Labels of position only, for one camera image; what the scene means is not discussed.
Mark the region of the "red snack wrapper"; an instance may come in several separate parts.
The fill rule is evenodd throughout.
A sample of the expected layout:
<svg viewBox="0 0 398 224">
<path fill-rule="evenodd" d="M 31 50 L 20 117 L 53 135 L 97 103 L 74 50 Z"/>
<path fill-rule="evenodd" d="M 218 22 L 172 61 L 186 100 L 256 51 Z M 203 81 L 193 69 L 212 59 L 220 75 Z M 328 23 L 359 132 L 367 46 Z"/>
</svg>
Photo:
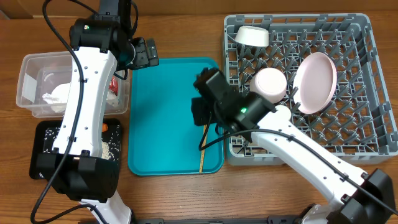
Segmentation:
<svg viewBox="0 0 398 224">
<path fill-rule="evenodd" d="M 109 90 L 115 96 L 118 96 L 119 85 L 118 85 L 118 81 L 114 77 L 112 77 L 111 82 L 109 83 Z"/>
</svg>

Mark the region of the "white tissue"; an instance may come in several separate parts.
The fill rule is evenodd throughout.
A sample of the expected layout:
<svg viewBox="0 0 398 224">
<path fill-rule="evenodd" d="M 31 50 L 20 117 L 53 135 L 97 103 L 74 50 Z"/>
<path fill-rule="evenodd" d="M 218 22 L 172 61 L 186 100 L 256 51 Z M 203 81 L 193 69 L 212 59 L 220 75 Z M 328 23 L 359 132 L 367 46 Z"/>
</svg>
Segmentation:
<svg viewBox="0 0 398 224">
<path fill-rule="evenodd" d="M 51 109 L 56 113 L 64 112 L 68 101 L 70 83 L 64 83 L 54 88 L 51 93 L 42 95 L 43 100 L 50 104 Z"/>
<path fill-rule="evenodd" d="M 107 92 L 107 97 L 106 97 L 106 102 L 107 104 L 113 106 L 113 107 L 118 107 L 119 105 L 119 96 L 116 95 L 113 91 L 108 90 Z"/>
</svg>

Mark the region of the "small pink bowl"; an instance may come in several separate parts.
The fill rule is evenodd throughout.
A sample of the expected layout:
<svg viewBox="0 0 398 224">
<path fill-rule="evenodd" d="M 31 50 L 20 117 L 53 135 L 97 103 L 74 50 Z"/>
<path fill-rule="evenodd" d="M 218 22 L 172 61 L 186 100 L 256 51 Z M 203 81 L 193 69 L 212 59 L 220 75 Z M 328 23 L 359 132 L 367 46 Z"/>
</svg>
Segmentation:
<svg viewBox="0 0 398 224">
<path fill-rule="evenodd" d="M 251 92 L 258 93 L 275 104 L 285 96 L 287 80 L 280 70 L 276 68 L 263 68 L 252 78 L 249 87 Z"/>
</svg>

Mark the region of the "orange carrot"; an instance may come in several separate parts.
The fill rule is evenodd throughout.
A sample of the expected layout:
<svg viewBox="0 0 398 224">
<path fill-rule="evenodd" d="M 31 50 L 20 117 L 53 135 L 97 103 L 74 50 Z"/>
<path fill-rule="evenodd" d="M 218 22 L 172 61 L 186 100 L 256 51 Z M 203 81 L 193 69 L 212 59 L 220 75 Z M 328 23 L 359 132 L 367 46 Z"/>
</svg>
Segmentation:
<svg viewBox="0 0 398 224">
<path fill-rule="evenodd" d="M 108 130 L 108 125 L 105 124 L 105 123 L 103 123 L 103 125 L 102 125 L 102 132 L 105 132 L 105 131 L 107 131 L 107 130 Z"/>
</svg>

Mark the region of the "pale green bowl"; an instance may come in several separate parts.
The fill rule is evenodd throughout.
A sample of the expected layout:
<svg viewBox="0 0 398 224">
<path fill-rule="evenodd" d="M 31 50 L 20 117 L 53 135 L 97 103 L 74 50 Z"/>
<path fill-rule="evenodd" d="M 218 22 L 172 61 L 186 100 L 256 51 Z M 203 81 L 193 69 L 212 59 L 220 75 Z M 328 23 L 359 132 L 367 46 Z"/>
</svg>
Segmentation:
<svg viewBox="0 0 398 224">
<path fill-rule="evenodd" d="M 241 26 L 234 40 L 243 45 L 267 47 L 269 45 L 269 32 L 260 27 Z"/>
</svg>

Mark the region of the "large pink plate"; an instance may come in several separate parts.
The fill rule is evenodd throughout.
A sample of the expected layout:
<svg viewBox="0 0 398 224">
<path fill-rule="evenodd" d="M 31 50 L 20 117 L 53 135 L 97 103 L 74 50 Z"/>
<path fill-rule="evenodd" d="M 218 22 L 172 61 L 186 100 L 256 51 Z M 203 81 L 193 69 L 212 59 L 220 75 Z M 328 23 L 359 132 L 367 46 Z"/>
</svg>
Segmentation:
<svg viewBox="0 0 398 224">
<path fill-rule="evenodd" d="M 293 87 L 298 90 L 293 96 L 300 103 L 298 110 L 304 114 L 321 111 L 331 101 L 336 90 L 337 71 L 329 56 L 315 52 L 299 65 Z"/>
</svg>

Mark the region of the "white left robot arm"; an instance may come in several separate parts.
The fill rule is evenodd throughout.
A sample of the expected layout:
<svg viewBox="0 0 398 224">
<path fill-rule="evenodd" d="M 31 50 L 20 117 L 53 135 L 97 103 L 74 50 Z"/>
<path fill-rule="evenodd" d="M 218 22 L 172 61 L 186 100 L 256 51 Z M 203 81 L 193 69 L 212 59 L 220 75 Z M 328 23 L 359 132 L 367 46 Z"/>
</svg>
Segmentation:
<svg viewBox="0 0 398 224">
<path fill-rule="evenodd" d="M 119 164 L 102 156 L 101 135 L 111 79 L 159 64 L 154 40 L 135 36 L 138 18 L 133 1 L 101 1 L 71 26 L 63 40 L 73 65 L 65 114 L 51 150 L 36 160 L 47 188 L 89 209 L 99 223 L 136 222 L 116 190 Z"/>
</svg>

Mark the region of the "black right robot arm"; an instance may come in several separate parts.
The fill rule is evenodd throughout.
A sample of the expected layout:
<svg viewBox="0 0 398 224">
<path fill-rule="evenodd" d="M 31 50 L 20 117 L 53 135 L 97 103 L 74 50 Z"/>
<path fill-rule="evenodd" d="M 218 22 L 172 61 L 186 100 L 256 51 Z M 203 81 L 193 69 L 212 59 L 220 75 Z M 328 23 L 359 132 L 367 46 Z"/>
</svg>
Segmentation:
<svg viewBox="0 0 398 224">
<path fill-rule="evenodd" d="M 202 151 L 232 136 L 273 153 L 309 181 L 327 205 L 306 208 L 297 223 L 385 223 L 397 214 L 392 179 L 382 170 L 368 174 L 333 155 L 291 122 L 291 112 L 257 93 L 233 89 L 221 70 L 204 68 L 193 86 L 204 104 L 195 116 L 208 118 L 226 132 Z"/>
</svg>

